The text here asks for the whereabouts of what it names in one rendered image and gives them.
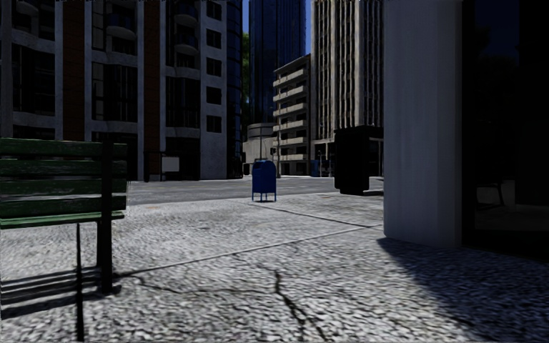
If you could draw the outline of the blue letter box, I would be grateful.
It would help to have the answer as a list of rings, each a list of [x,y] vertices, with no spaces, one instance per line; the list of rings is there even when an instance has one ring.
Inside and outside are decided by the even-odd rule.
[[[259,194],[262,202],[263,195],[267,199],[267,195],[271,193],[274,194],[274,200],[277,200],[276,180],[276,167],[272,161],[256,161],[252,166],[252,200],[255,194]]]

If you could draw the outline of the low round concrete building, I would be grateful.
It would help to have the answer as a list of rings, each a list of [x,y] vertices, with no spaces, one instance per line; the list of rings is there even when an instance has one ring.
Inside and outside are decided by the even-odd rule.
[[[247,138],[242,144],[242,168],[245,176],[252,173],[252,165],[263,159],[272,160],[272,148],[276,138],[274,123],[256,123],[247,127]]]

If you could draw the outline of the pale concrete balcony building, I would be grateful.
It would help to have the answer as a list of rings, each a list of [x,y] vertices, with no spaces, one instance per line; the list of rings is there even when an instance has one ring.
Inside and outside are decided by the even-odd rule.
[[[306,54],[274,71],[273,117],[280,125],[280,174],[310,175],[310,55]],[[274,161],[277,164],[277,137]]]

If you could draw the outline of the dark box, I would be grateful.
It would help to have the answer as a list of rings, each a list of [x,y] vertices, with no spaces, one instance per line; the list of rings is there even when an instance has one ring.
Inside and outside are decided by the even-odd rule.
[[[383,175],[383,128],[354,126],[335,131],[335,188],[359,195],[370,189],[370,177]]]

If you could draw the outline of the trees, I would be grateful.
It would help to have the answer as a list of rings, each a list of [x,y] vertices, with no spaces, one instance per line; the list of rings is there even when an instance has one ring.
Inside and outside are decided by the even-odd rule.
[[[249,125],[249,33],[242,33],[242,130]]]

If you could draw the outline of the black bus shelter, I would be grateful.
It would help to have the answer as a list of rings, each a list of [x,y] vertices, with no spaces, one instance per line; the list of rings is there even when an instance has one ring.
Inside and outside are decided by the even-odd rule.
[[[180,156],[170,156],[165,151],[144,150],[143,162],[145,182],[164,182],[168,174],[180,172]]]

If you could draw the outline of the blue glass tower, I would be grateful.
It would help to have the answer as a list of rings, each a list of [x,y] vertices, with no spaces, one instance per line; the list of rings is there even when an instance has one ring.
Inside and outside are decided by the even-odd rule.
[[[275,70],[305,55],[306,0],[249,0],[249,109],[273,121]]]

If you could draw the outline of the pale ribbed concrete tower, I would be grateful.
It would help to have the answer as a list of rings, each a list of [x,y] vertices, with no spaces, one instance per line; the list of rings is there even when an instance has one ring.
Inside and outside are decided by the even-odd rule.
[[[311,11],[311,125],[315,158],[335,168],[335,131],[382,131],[383,0],[314,0]]]

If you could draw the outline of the grey and brick building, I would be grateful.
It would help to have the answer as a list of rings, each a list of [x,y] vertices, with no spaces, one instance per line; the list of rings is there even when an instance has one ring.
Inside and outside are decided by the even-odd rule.
[[[167,179],[242,176],[242,0],[0,0],[0,137],[180,156]]]

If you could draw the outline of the green bench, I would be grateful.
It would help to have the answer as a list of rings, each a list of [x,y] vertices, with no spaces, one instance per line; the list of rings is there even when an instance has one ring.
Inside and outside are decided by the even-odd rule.
[[[120,292],[127,163],[109,140],[0,138],[0,343],[82,342],[85,305]]]

